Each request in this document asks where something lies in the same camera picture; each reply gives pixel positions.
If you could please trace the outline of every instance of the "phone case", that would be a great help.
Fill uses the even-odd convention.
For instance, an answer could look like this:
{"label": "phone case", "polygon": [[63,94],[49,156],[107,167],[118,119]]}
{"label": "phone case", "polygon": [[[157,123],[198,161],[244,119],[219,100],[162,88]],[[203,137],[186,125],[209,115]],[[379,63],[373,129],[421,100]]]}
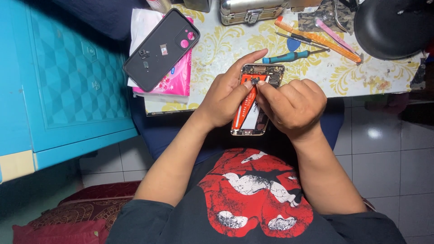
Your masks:
{"label": "phone case", "polygon": [[150,92],[200,36],[199,30],[173,8],[128,58],[124,71],[140,88]]}
{"label": "phone case", "polygon": [[[241,69],[240,85],[249,80],[257,84],[263,80],[278,88],[283,79],[285,66],[281,64],[246,64]],[[263,135],[267,128],[268,116],[256,102],[257,89],[253,86],[246,99],[241,102],[232,122],[232,135]]]}

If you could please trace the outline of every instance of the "red graphic print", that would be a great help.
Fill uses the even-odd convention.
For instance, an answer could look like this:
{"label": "red graphic print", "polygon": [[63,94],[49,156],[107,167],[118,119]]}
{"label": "red graphic print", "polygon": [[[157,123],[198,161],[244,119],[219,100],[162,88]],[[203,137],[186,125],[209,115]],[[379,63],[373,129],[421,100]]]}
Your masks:
{"label": "red graphic print", "polygon": [[198,185],[211,226],[230,237],[258,224],[269,237],[295,237],[313,220],[292,167],[259,150],[226,150]]}

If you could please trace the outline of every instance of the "black phone case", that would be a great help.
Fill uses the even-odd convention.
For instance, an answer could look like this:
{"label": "black phone case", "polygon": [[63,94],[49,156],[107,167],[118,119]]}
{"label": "black phone case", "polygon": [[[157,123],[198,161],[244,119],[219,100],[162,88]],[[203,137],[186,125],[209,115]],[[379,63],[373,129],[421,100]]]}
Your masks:
{"label": "black phone case", "polygon": [[[193,40],[188,38],[192,32]],[[176,8],[171,9],[125,62],[124,71],[136,84],[150,92],[175,66],[185,53],[196,44],[199,30]],[[183,48],[181,41],[187,40]]]}

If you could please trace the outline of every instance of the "toothbrush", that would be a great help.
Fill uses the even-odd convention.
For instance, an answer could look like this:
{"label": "toothbrush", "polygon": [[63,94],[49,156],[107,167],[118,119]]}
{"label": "toothbrush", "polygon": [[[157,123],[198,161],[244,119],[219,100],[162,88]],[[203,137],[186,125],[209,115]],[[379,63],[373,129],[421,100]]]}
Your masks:
{"label": "toothbrush", "polygon": [[294,30],[294,28],[293,28],[294,22],[291,21],[290,23],[287,23],[286,21],[283,20],[283,16],[277,17],[277,20],[274,22],[274,24],[277,25],[278,27],[288,31],[288,32],[310,38],[310,39],[312,39],[312,40],[314,40],[314,41],[316,41],[316,42],[318,42],[318,43],[320,43],[326,47],[329,47],[330,49],[336,51],[337,53],[341,54],[344,57],[349,58],[350,60],[352,60],[356,63],[359,63],[362,61],[360,59],[360,57],[353,54],[352,52],[345,50],[344,48],[342,48],[336,44],[333,44],[333,43],[327,41],[326,39],[324,39],[324,38],[322,38],[316,34],[303,32],[303,31],[299,31],[299,30]]}
{"label": "toothbrush", "polygon": [[318,28],[323,29],[331,38],[333,38],[338,44],[342,45],[343,47],[345,47],[346,49],[350,50],[351,52],[356,53],[356,51],[348,44],[346,43],[344,40],[342,40],[342,38],[340,36],[338,36],[335,32],[333,32],[326,24],[324,24],[324,22],[322,22],[320,19],[316,19],[315,20],[315,25]]}

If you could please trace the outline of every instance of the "hand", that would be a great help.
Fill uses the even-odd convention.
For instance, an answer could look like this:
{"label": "hand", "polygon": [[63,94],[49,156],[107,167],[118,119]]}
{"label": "hand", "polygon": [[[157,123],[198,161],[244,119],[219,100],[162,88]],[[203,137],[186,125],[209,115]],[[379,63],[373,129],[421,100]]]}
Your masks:
{"label": "hand", "polygon": [[209,130],[233,120],[240,103],[253,87],[251,81],[240,85],[241,68],[247,63],[263,58],[267,52],[268,49],[262,49],[249,53],[237,60],[226,73],[217,75],[203,102],[193,113],[194,116],[199,116],[202,122],[207,123]]}
{"label": "hand", "polygon": [[304,140],[311,131],[321,130],[319,118],[327,97],[315,82],[295,79],[275,89],[259,81],[257,88],[258,105],[291,141]]}

